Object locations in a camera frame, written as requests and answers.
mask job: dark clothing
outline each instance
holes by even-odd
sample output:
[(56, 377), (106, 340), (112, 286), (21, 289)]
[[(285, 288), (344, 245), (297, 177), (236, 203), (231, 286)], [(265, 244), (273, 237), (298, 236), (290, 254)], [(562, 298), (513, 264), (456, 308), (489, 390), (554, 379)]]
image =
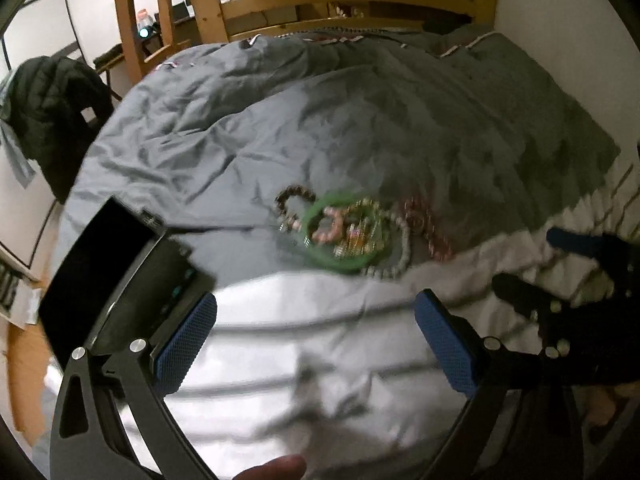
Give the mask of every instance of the dark clothing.
[[(91, 125), (81, 113), (86, 108), (97, 117)], [(64, 203), (86, 150), (111, 113), (109, 89), (91, 67), (66, 57), (37, 57), (17, 69), (0, 118)]]

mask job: bolt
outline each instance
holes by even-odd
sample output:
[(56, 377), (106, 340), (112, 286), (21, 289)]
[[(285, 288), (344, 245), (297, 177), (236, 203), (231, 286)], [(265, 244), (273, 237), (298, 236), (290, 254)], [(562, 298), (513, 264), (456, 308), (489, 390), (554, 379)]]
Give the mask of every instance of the bolt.
[(134, 353), (142, 352), (145, 349), (146, 341), (144, 339), (136, 339), (129, 345), (129, 350)]
[(571, 346), (566, 339), (561, 339), (560, 341), (558, 341), (556, 348), (558, 349), (558, 353), (562, 357), (567, 357), (569, 355), (569, 348), (571, 348)]
[(71, 352), (71, 357), (74, 359), (74, 361), (78, 361), (78, 359), (82, 359), (84, 357), (84, 354), (86, 354), (86, 350), (79, 346), (73, 352)]
[(485, 337), (483, 343), (484, 343), (484, 347), (487, 350), (491, 350), (493, 352), (495, 352), (496, 350), (499, 350), (500, 347), (502, 346), (502, 343), (500, 343), (500, 340), (496, 339), (495, 337)]
[(548, 347), (545, 348), (545, 355), (549, 359), (558, 359), (558, 357), (560, 357), (560, 354), (558, 353), (558, 350), (553, 348), (552, 346), (548, 346)]

